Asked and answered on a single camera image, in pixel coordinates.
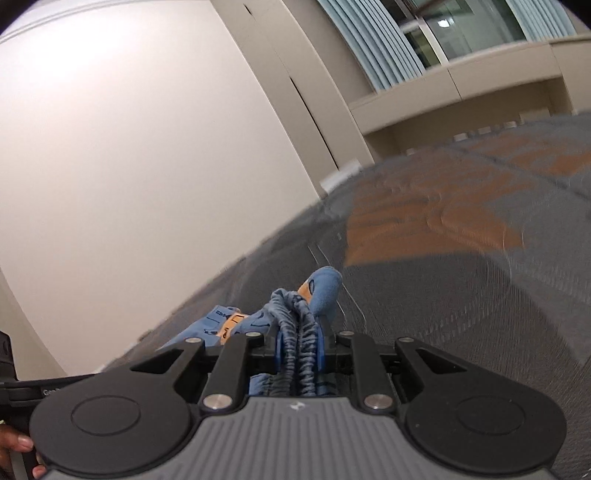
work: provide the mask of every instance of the window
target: window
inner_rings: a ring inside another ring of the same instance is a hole
[[[411,30],[405,36],[426,69],[441,64],[433,47],[420,28]]]
[[[423,16],[449,60],[525,40],[505,0],[448,0]]]
[[[410,2],[412,7],[415,7],[417,9],[421,9],[422,7],[424,7],[425,5],[429,4],[429,3],[433,3],[433,0],[407,0]]]
[[[400,0],[381,0],[381,2],[398,25],[413,18],[406,5]]]

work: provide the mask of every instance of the beige wall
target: beige wall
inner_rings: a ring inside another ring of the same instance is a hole
[[[0,266],[68,374],[317,199],[209,2],[67,16],[8,37],[0,64]]]
[[[520,121],[527,112],[547,109],[550,114],[568,113],[564,83],[530,83],[489,93],[417,115],[366,136],[384,159],[409,148],[450,141],[454,135],[479,128]]]
[[[369,134],[446,105],[561,76],[551,45],[523,42],[454,60],[349,106]]]
[[[25,317],[0,271],[0,330],[10,335],[19,380],[65,375]]]
[[[552,50],[562,71],[574,110],[591,110],[591,39],[560,42],[553,45]]]
[[[315,186],[373,159],[335,80],[281,0],[212,0],[260,81]]]
[[[284,0],[310,39],[345,102],[374,93],[361,65],[318,0]]]

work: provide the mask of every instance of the blue cloth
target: blue cloth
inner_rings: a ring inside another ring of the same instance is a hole
[[[337,270],[332,267],[322,267],[312,273],[310,278],[300,287],[299,292],[302,292],[302,294],[298,292],[287,292],[283,289],[276,290],[273,292],[271,301],[267,305],[258,312],[244,318],[232,329],[230,334],[236,335],[246,332],[266,334],[271,323],[274,320],[278,320],[280,331],[283,333],[284,351],[289,350],[291,352],[293,350],[295,355],[302,357],[299,359],[301,363],[300,368],[302,372],[306,371],[305,375],[302,375],[308,378],[316,361],[317,338],[316,328],[310,328],[306,325],[310,325],[310,322],[314,322],[319,316],[326,316],[329,321],[334,319],[341,284],[342,278]],[[220,329],[236,313],[239,313],[239,310],[235,307],[222,307],[218,305],[205,315],[205,317],[192,323],[164,346],[170,346],[190,337],[202,338],[206,346],[217,345],[220,342],[220,337],[218,336]],[[282,375],[281,378],[284,379],[284,370],[285,364],[282,373],[277,375],[277,377]],[[327,395],[336,392],[334,375],[317,374],[314,381],[316,383],[315,392],[313,387],[312,391],[310,391],[310,386],[307,382],[303,383],[303,388],[307,395]],[[279,378],[273,378],[268,374],[255,375],[251,378],[249,394],[261,395],[270,394],[273,391],[282,391],[282,388],[278,388],[276,385],[274,386],[275,382],[278,384],[281,383]]]

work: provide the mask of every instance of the logo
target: logo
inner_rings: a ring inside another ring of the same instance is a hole
[[[300,411],[302,408],[305,408],[306,404],[301,401],[295,401],[290,403],[290,408],[295,411]]]
[[[48,390],[46,388],[44,388],[43,390],[41,390],[41,393],[43,394],[44,397],[51,395],[53,392],[57,392],[59,390],[59,388],[53,388],[52,390]]]

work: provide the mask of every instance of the white wall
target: white wall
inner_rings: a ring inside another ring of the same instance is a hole
[[[19,380],[63,377],[65,372],[43,344],[0,270],[0,329],[10,335]]]
[[[0,267],[68,374],[121,354],[317,199],[209,2],[120,4],[6,39]]]

